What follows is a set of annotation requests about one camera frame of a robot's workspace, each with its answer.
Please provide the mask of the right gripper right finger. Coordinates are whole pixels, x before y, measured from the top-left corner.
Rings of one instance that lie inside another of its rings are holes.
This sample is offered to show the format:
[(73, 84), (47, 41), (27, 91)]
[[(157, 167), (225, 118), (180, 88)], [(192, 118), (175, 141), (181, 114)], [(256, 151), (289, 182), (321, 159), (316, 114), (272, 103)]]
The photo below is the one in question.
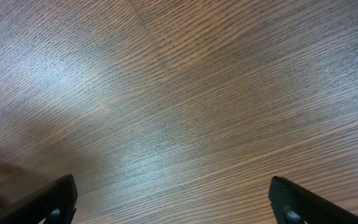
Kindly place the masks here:
[(268, 199), (278, 224), (358, 224), (357, 215), (284, 177), (272, 177)]

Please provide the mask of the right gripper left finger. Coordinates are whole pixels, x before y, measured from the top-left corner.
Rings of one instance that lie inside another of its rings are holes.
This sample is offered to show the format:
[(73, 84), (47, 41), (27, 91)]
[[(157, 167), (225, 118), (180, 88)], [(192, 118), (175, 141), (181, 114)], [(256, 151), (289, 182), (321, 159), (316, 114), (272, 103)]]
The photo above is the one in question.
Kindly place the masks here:
[(74, 177), (64, 175), (8, 207), (0, 209), (0, 224), (71, 224), (78, 192)]

